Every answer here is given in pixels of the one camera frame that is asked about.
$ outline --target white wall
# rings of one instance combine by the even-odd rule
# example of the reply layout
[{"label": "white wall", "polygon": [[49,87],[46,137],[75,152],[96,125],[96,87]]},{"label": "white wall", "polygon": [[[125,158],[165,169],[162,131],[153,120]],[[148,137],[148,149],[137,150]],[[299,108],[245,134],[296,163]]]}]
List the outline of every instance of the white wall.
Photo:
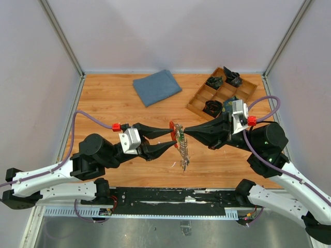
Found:
[{"label": "white wall", "polygon": [[331,195],[331,2],[314,1],[268,76],[295,165]]},{"label": "white wall", "polygon": [[303,0],[49,0],[87,72],[263,72]]},{"label": "white wall", "polygon": [[[0,8],[0,183],[52,164],[79,77],[36,0]],[[0,204],[1,247],[17,248],[30,210]]]}]

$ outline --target wooden tray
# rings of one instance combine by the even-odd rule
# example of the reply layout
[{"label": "wooden tray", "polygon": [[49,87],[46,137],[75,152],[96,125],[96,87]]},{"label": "wooden tray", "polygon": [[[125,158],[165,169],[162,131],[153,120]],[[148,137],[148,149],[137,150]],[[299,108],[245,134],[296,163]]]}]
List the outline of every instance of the wooden tray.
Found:
[{"label": "wooden tray", "polygon": [[223,76],[224,83],[217,90],[215,90],[206,85],[206,81],[186,105],[187,109],[191,110],[206,120],[214,119],[213,116],[210,116],[209,114],[206,114],[202,111],[205,107],[206,101],[217,100],[221,103],[224,103],[224,101],[231,98],[232,96],[237,96],[239,99],[243,99],[244,102],[247,102],[247,100],[251,97],[257,88],[257,85],[244,79],[243,84],[238,88],[226,83],[225,80],[227,77],[225,76],[223,69],[220,67],[218,67],[211,76]]}]

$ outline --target gray cloth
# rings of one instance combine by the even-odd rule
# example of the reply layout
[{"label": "gray cloth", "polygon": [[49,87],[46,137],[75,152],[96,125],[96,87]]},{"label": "gray cloth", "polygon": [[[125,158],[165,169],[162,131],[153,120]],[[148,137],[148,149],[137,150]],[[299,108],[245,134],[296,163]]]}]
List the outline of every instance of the gray cloth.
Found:
[{"label": "gray cloth", "polygon": [[133,80],[133,87],[145,107],[182,90],[169,70],[162,70],[143,79]]}]

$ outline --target red connector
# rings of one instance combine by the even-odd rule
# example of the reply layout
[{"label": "red connector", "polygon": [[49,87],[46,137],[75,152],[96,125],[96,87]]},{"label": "red connector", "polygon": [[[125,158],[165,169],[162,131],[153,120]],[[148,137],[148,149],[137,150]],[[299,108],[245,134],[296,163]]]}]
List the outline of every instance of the red connector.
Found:
[{"label": "red connector", "polygon": [[119,132],[121,130],[121,124],[119,124],[119,123],[113,124],[112,130],[113,130],[113,132]]},{"label": "red connector", "polygon": [[257,124],[257,118],[256,118],[256,116],[248,116],[248,118],[247,118],[247,124],[249,126],[256,126],[256,124]]}]

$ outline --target purple cable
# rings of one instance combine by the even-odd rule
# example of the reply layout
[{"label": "purple cable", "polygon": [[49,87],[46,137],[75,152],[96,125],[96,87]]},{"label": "purple cable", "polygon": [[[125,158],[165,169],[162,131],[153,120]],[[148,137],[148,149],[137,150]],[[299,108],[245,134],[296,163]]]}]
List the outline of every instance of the purple cable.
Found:
[{"label": "purple cable", "polygon": [[[81,110],[76,110],[73,114],[73,117],[72,117],[72,122],[71,122],[71,141],[70,141],[70,147],[69,147],[69,151],[67,153],[67,155],[65,156],[65,158],[62,160],[62,162],[60,162],[56,167],[54,167],[53,169],[51,169],[51,172],[54,172],[56,171],[57,169],[61,168],[66,162],[67,160],[69,159],[70,157],[70,154],[72,152],[72,148],[73,148],[73,141],[74,141],[74,123],[75,123],[75,120],[76,120],[76,116],[77,114],[82,114],[84,116],[86,116],[87,118],[89,118],[90,120],[94,121],[96,124],[99,124],[100,126],[104,127],[104,128],[108,128],[108,129],[112,129],[112,126],[108,126],[104,123],[102,123],[101,121],[97,120],[96,118],[94,118],[93,116],[89,115],[88,113],[84,112],[84,111],[81,111]],[[29,176],[29,177],[25,177],[25,178],[22,178],[20,179],[20,182],[24,182],[24,181],[27,181],[29,179],[33,179],[33,178],[37,178],[37,177],[41,177],[41,176],[44,176],[44,175],[47,175],[49,174],[50,171],[47,171],[47,172],[42,172],[42,173],[39,173],[39,174],[35,174],[33,176]],[[2,183],[0,184],[0,188],[1,187],[4,187],[4,186],[7,186],[7,185],[11,185],[11,184],[14,184],[14,183],[17,183],[18,181],[17,180],[14,180],[12,182],[5,182],[5,183]]]},{"label": "purple cable", "polygon": [[94,220],[89,220],[89,219],[85,219],[84,217],[82,217],[77,210],[77,199],[74,200],[74,204],[73,204],[73,208],[74,208],[74,212],[77,215],[78,218],[80,218],[81,220],[84,220],[86,222],[90,222],[90,223],[103,223],[106,222],[107,220],[109,220],[110,218],[106,218],[104,221],[94,221]]},{"label": "purple cable", "polygon": [[[268,115],[258,119],[258,122],[261,122],[261,121],[264,121],[266,118],[269,118],[271,115],[273,115],[280,107],[280,100],[278,97],[275,97],[275,96],[266,96],[266,97],[262,97],[260,99],[257,99],[256,101],[254,101],[249,107],[248,107],[248,110],[250,110],[256,103],[264,100],[264,99],[268,99],[268,98],[271,98],[271,99],[275,99],[277,101],[277,106],[275,107],[275,109],[273,111],[271,111]],[[295,180],[299,181],[300,183],[302,183],[303,185],[307,186],[312,192],[314,192],[316,195],[319,196],[319,198],[321,198],[325,203],[327,203],[330,207],[331,207],[331,202],[326,198],[324,197],[318,190],[316,190],[313,186],[311,186],[310,184],[306,183],[306,182],[303,182],[303,180],[301,178],[299,178],[298,176],[296,175],[293,175],[292,173],[289,173],[287,171],[283,171],[282,169],[280,168],[277,168],[276,166],[272,165],[271,163],[269,163],[268,161],[264,160],[255,150],[254,148],[252,147],[252,145],[249,143],[248,141],[248,138],[247,138],[247,134],[246,134],[246,130],[243,130],[243,135],[244,135],[244,139],[245,139],[245,142],[249,148],[249,150],[255,155],[255,157],[258,158],[258,160],[260,160],[262,163],[264,163],[266,166],[270,167],[271,169],[274,169],[280,173],[284,173],[285,175],[288,175],[292,178],[294,178]]]},{"label": "purple cable", "polygon": [[263,210],[264,210],[264,207],[261,208],[261,210],[260,210],[258,216],[256,216],[256,217],[254,218],[254,220],[252,220],[252,221],[248,224],[248,227],[250,227],[252,224],[254,224],[254,222],[256,222],[256,221],[261,217],[261,214],[262,214]]}]

